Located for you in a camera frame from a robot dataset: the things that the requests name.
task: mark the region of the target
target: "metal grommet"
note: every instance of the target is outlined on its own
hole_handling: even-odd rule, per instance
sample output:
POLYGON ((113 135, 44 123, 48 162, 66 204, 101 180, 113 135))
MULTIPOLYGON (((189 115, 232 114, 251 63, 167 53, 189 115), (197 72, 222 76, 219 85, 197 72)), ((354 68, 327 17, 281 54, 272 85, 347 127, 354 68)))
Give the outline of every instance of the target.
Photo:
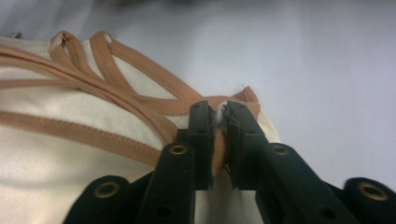
POLYGON ((388 198, 388 194, 384 190, 367 182, 359 183, 358 189, 364 196, 377 201, 385 201, 388 198))
POLYGON ((93 194, 97 198, 109 198, 113 195, 115 195, 117 192, 120 190, 120 184, 117 182, 106 182, 101 185, 99 185, 93 194))
POLYGON ((169 151, 171 152, 171 154, 174 154, 174 155, 182 155, 182 154, 186 153, 188 151, 188 149, 184 146, 177 145, 177 146, 171 147, 171 149, 169 151))
POLYGON ((274 152, 280 156, 284 156, 284 155, 288 154, 288 150, 283 147, 274 147, 274 152))

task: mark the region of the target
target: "black plastic part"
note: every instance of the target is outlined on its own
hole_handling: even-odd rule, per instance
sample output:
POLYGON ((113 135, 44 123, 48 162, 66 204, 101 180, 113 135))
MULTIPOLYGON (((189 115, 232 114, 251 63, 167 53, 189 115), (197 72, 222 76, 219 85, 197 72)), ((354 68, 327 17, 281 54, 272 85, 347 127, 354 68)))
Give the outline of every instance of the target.
POLYGON ((260 154, 268 140, 245 105, 228 102, 225 113, 231 148, 228 165, 233 186, 244 190, 257 189, 260 154))
POLYGON ((396 223, 396 194, 385 185, 367 178, 352 178, 346 182, 345 195, 350 210, 361 223, 396 223))
POLYGON ((212 185, 212 109, 207 101, 198 102, 190 107, 188 143, 195 150, 195 187, 196 190, 209 189, 212 185))
POLYGON ((115 223, 128 196, 126 179, 107 175, 94 180, 73 204, 64 223, 115 223))
MULTIPOLYGON (((272 200, 284 214, 279 218, 279 213, 273 215, 268 206, 264 207, 261 212, 263 219, 270 220, 268 223, 359 223, 293 148, 278 143, 265 145, 261 166, 261 190, 270 189, 275 194, 272 200)), ((266 201, 268 195, 259 193, 258 203, 266 201)))
POLYGON ((170 144, 163 149, 135 223, 192 223, 194 206, 194 150, 185 143, 170 144))
POLYGON ((128 186, 128 196, 119 216, 114 223, 134 223, 143 202, 146 189, 149 186, 152 173, 145 175, 128 186))

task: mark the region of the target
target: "white fabric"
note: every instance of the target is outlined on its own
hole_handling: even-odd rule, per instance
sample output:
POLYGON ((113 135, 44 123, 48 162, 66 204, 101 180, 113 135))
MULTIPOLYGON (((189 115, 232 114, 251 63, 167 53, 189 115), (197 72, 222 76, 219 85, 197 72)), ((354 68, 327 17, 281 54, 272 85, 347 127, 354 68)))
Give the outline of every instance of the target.
POLYGON ((23 49, 25 51, 50 60, 50 53, 48 52, 50 47, 49 41, 26 41, 0 36, 0 43, 16 49, 23 49))
MULTIPOLYGON (((11 42, 14 45, 17 42, 31 45, 25 40, 0 40, 0 44, 11 42)), ((89 42, 84 41, 82 45, 89 66, 101 76, 89 42)), ((41 51, 31 52, 45 55, 41 51)), ((116 57, 113 59, 137 92, 159 98, 175 98, 128 63, 116 57)), ((0 79, 49 77, 50 74, 40 70, 0 66, 0 79)), ((163 147, 158 134, 136 116, 77 90, 54 87, 1 90, 0 109, 72 121, 131 137, 159 150, 163 147)), ((189 116, 168 118, 178 128, 188 128, 189 116)), ((259 115, 259 123, 271 142, 279 141, 274 125, 263 112, 259 115)), ((152 170, 145 164, 98 148, 1 125, 0 142, 0 195, 5 198, 0 202, 0 207, 7 206, 0 220, 4 223, 60 223, 78 195, 95 178, 121 175, 134 181, 152 170)), ((230 178, 222 172, 212 190, 197 191, 195 223, 262 223, 254 194, 254 191, 232 189, 230 178)))

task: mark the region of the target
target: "white surface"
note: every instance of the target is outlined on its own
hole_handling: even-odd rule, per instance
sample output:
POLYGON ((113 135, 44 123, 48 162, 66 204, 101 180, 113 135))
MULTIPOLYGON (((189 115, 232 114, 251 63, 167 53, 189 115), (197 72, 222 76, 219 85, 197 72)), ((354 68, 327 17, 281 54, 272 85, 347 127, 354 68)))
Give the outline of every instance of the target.
POLYGON ((105 30, 204 95, 250 85, 322 179, 396 189, 395 1, 0 0, 1 34, 60 30, 105 30))

